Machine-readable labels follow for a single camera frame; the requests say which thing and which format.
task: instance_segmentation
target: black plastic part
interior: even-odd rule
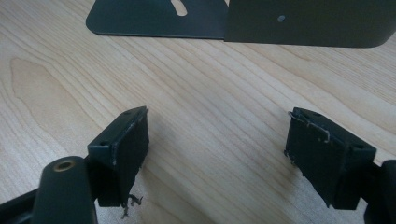
[[[318,113],[294,108],[290,115],[285,154],[328,206],[356,209],[376,149]]]
[[[96,0],[86,24],[98,35],[224,38],[224,0],[182,2],[188,12],[183,17],[170,0]]]
[[[395,31],[395,0],[232,0],[224,40],[371,48]]]
[[[88,180],[80,157],[65,157],[47,165],[35,196],[31,223],[97,223]]]
[[[363,199],[368,203],[364,213],[366,224],[396,223],[396,161],[385,161],[376,167],[370,178],[372,183]]]
[[[6,203],[0,204],[0,223],[30,223],[37,190],[32,190]]]
[[[125,111],[89,145],[86,158],[92,197],[100,206],[126,206],[129,191],[149,151],[148,110]]]

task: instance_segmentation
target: screw hole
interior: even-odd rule
[[[53,167],[53,170],[56,172],[63,172],[75,165],[73,161],[61,161]]]
[[[277,21],[282,22],[282,21],[284,21],[285,19],[286,19],[286,16],[280,15],[280,16],[277,18]]]

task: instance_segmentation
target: metal bracket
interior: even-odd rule
[[[98,35],[223,39],[227,5],[223,0],[183,0],[178,16],[171,0],[96,0],[86,20]]]
[[[87,27],[99,35],[371,48],[396,31],[395,0],[96,0]]]

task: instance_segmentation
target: wood grain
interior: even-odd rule
[[[99,36],[93,0],[0,1],[0,203],[38,186],[122,111],[147,105],[141,206],[100,223],[362,223],[283,155],[295,106],[396,158],[396,35],[375,49]]]

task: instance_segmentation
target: light wood surface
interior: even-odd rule
[[[375,49],[99,36],[93,0],[0,1],[0,203],[147,105],[149,153],[132,193],[100,223],[362,223],[328,209],[283,155],[295,106],[396,158],[396,35]]]

